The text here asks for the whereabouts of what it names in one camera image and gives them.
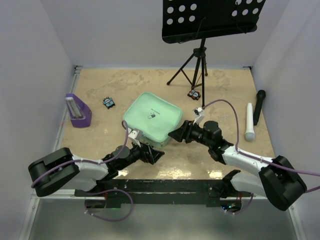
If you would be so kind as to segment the mint green medicine case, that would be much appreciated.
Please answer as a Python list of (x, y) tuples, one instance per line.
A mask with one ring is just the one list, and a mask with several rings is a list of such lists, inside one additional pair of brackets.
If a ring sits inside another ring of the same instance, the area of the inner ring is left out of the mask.
[(179, 125), (183, 111), (151, 92), (142, 93), (123, 115), (130, 129), (142, 132), (140, 141), (161, 149), (170, 140), (168, 134)]

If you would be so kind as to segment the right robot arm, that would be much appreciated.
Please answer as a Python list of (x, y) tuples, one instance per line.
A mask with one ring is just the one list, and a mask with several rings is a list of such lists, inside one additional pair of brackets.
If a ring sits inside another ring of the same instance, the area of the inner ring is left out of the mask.
[(236, 148), (223, 138), (216, 121), (207, 121), (200, 127), (186, 120), (168, 136), (179, 143), (202, 144), (214, 161), (236, 168), (222, 179), (222, 198), (247, 192), (265, 197), (274, 207), (285, 211), (307, 192), (305, 182), (287, 158), (262, 157)]

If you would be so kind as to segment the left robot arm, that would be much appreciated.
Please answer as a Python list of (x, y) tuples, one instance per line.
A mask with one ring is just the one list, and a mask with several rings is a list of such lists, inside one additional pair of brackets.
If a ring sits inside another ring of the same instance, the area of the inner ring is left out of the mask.
[(49, 196), (61, 189), (81, 190), (99, 196), (104, 190), (102, 182), (117, 177), (119, 171), (137, 161), (154, 165), (164, 154), (164, 151), (141, 143), (133, 144), (131, 148), (120, 145), (104, 158), (92, 160), (63, 147), (28, 166), (31, 188), (38, 197)]

